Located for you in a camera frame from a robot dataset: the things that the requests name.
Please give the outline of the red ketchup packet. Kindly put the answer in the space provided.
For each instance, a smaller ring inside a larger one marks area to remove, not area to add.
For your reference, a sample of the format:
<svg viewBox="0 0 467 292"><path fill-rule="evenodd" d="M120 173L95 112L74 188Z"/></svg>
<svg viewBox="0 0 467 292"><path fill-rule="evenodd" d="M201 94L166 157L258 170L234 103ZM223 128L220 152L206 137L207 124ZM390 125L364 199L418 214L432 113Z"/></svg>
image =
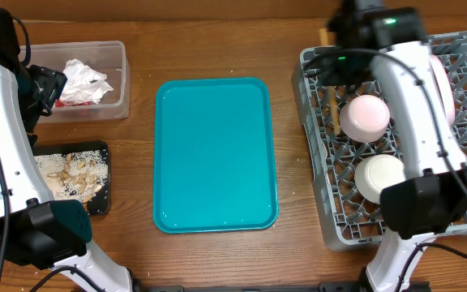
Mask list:
<svg viewBox="0 0 467 292"><path fill-rule="evenodd" d="M67 106L83 106L83 105L94 105L94 102L85 101L85 102L74 103L74 102L56 100L54 103L54 106L58 108L67 107Z"/></svg>

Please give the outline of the wooden chopstick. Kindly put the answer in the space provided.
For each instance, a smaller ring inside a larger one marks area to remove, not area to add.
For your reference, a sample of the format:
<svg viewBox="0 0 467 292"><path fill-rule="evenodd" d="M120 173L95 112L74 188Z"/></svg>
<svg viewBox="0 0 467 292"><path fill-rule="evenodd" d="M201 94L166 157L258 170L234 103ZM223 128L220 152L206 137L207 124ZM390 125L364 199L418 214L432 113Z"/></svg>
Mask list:
<svg viewBox="0 0 467 292"><path fill-rule="evenodd" d="M321 28L319 30L319 40L322 46L329 46L329 36L328 30L326 28ZM338 103L336 100L336 92L333 86L327 86L328 102L330 106L330 116L332 119L333 132L335 135L341 133L339 116L338 116Z"/></svg>

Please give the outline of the white napkin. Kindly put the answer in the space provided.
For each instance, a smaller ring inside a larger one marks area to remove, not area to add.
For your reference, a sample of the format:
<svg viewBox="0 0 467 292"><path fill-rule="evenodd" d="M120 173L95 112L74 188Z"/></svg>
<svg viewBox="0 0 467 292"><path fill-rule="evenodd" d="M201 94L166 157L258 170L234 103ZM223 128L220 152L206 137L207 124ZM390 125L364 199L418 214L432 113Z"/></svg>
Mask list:
<svg viewBox="0 0 467 292"><path fill-rule="evenodd" d="M67 82L59 98L61 101L99 104L106 93L114 90L107 82L107 74L93 70L79 59L68 60L63 74Z"/></svg>

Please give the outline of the white bowl with peanuts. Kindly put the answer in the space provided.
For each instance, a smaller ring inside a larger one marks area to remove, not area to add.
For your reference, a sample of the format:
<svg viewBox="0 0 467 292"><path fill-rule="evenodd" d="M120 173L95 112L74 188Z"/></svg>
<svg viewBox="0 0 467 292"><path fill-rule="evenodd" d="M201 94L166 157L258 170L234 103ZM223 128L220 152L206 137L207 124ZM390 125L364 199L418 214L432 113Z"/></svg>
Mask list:
<svg viewBox="0 0 467 292"><path fill-rule="evenodd" d="M373 143L385 134L390 122L390 111L382 99L362 95L341 109L339 122L341 130L350 139Z"/></svg>

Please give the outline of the white round plate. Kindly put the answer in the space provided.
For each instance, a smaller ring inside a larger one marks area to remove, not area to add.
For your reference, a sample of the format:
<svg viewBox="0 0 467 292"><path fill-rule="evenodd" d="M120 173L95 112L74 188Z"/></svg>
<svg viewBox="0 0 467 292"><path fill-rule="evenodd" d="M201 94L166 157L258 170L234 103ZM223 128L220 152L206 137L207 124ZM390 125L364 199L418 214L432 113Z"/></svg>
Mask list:
<svg viewBox="0 0 467 292"><path fill-rule="evenodd" d="M453 91L448 75L441 61L433 54L430 55L430 64L438 85L439 95L443 103L444 113L449 126L452 126L456 117L456 108L453 100Z"/></svg>

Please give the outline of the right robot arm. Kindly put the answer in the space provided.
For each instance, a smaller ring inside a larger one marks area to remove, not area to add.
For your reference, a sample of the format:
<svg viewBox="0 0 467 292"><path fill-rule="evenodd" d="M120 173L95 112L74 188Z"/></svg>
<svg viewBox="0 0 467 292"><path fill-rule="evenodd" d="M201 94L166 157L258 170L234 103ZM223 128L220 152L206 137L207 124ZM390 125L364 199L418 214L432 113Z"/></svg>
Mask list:
<svg viewBox="0 0 467 292"><path fill-rule="evenodd" d="M387 229L353 291L427 291L409 278L428 247L467 210L467 157L448 125L430 64L431 46L415 9L343 1L328 22L332 49L304 67L325 85L374 79L388 99L401 142L405 181L386 187Z"/></svg>

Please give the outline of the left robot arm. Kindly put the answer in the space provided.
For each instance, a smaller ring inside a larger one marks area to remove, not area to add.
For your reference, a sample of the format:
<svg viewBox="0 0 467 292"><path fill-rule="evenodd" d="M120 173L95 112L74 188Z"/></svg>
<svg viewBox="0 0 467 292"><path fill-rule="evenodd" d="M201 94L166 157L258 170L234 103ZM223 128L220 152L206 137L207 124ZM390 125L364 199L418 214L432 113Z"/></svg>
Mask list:
<svg viewBox="0 0 467 292"><path fill-rule="evenodd" d="M56 200L32 154L38 119L51 115L66 76L32 65L18 18L0 7L0 264L63 274L86 291L139 291L128 268L93 241L78 200Z"/></svg>

